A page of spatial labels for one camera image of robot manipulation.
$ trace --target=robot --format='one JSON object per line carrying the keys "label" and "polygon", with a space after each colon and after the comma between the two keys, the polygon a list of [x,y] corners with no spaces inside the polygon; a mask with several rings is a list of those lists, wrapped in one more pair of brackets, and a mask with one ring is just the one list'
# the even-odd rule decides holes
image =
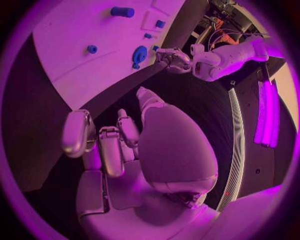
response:
{"label": "robot", "polygon": [[[156,61],[171,73],[192,72],[213,82],[246,61],[282,57],[270,39],[259,36],[209,52],[193,44],[191,54],[193,59],[178,48],[159,48]],[[147,239],[171,239],[206,213],[204,201],[218,179],[214,150],[200,127],[149,89],[140,87],[136,97],[141,133],[124,109],[115,125],[99,132],[85,109],[70,112],[65,121],[61,146],[67,156],[83,158],[76,210],[92,239],[144,239],[144,232]],[[179,214],[169,219],[170,213]],[[156,222],[161,219],[168,219],[163,227]]]}

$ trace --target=blue object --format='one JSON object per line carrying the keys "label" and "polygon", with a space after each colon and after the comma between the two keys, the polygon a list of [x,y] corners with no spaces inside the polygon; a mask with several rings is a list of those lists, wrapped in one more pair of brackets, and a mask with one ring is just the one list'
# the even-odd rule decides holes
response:
{"label": "blue object", "polygon": [[95,54],[97,52],[98,48],[94,45],[88,45],[87,50],[88,50],[89,53]]}
{"label": "blue object", "polygon": [[163,29],[164,26],[165,26],[166,22],[165,21],[161,21],[161,20],[157,20],[155,26],[160,28],[160,29]]}
{"label": "blue object", "polygon": [[145,33],[144,37],[147,38],[147,39],[151,39],[151,38],[152,38],[152,35],[149,34],[149,33]]}
{"label": "blue object", "polygon": [[134,69],[139,69],[139,63],[144,61],[147,57],[147,48],[145,46],[139,46],[132,55]]}
{"label": "blue object", "polygon": [[130,8],[130,7],[118,7],[118,6],[114,6],[110,10],[110,14],[112,16],[132,18],[135,15],[135,10],[133,8]]}
{"label": "blue object", "polygon": [[159,48],[160,48],[159,46],[154,45],[153,48],[152,48],[152,50],[156,51]]}

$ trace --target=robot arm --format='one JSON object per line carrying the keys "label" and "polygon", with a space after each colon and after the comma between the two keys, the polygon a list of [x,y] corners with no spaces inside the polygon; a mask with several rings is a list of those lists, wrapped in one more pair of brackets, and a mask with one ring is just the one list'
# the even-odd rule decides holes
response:
{"label": "robot arm", "polygon": [[251,36],[239,45],[221,46],[209,52],[204,51],[204,45],[193,44],[191,54],[192,60],[178,48],[159,48],[156,59],[166,64],[169,72],[182,74],[192,71],[195,77],[213,82],[236,72],[249,60],[265,62],[269,56],[283,57],[271,38],[260,36]]}

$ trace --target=robotic arm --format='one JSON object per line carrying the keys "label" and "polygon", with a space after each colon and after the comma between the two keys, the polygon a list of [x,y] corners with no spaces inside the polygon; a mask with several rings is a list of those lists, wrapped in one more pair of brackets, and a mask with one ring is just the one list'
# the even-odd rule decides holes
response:
{"label": "robotic arm", "polygon": [[156,61],[164,64],[171,73],[184,74],[192,71],[195,77],[213,82],[236,72],[249,60],[265,62],[269,56],[283,57],[271,38],[254,35],[239,45],[221,46],[209,52],[205,52],[202,44],[192,44],[190,47],[193,59],[178,48],[159,48],[156,51]]}

